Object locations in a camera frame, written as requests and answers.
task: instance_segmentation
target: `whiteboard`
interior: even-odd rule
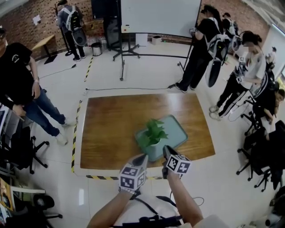
[[[121,0],[122,33],[191,37],[201,0]]]

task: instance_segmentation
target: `wooden table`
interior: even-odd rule
[[[45,64],[48,64],[48,63],[50,63],[50,62],[53,62],[54,59],[57,57],[57,55],[51,56],[50,53],[49,53],[48,47],[46,46],[47,43],[48,43],[51,39],[53,39],[54,37],[55,37],[55,35],[51,35],[50,37],[47,37],[47,38],[41,40],[40,42],[38,42],[38,43],[32,48],[32,51],[33,51],[33,50],[35,50],[35,49],[38,49],[38,48],[44,46],[44,49],[45,49],[45,51],[46,51],[46,53],[47,53],[47,55],[48,55],[48,59],[45,61]]]
[[[150,94],[90,98],[81,146],[81,168],[121,169],[140,153],[134,134],[146,122],[172,114],[188,134],[177,150],[191,160],[215,154],[196,94]],[[159,167],[161,161],[148,167]]]

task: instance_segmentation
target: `floor marking tape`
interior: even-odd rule
[[[87,178],[90,179],[96,179],[96,180],[119,180],[117,176],[90,176],[87,175]],[[147,177],[148,180],[162,180],[163,177],[161,176],[153,176],[153,177]]]
[[[77,131],[77,126],[78,126],[78,115],[79,115],[79,111],[81,108],[81,103],[82,101],[79,101],[79,105],[77,108],[77,113],[76,113],[76,125],[74,127],[74,134],[73,134],[73,147],[72,147],[72,162],[71,162],[71,171],[74,173],[74,160],[75,160],[75,142],[76,142],[76,131]]]
[[[94,56],[92,56],[92,58],[90,60],[90,63],[89,63],[89,66],[88,66],[88,70],[87,70],[87,73],[86,73],[86,76],[85,76],[85,79],[84,79],[84,82],[86,82],[86,80],[87,80],[87,77],[88,77],[88,74],[89,74],[89,71],[90,71],[90,67],[92,65],[93,58],[94,58]]]

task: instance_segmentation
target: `black screen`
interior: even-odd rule
[[[91,0],[93,18],[118,16],[116,0]]]

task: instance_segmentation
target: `green leaves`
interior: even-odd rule
[[[168,135],[163,131],[164,128],[162,126],[158,127],[159,124],[161,125],[163,122],[156,119],[147,122],[147,131],[138,139],[140,146],[149,147],[159,143],[162,138],[168,139]]]

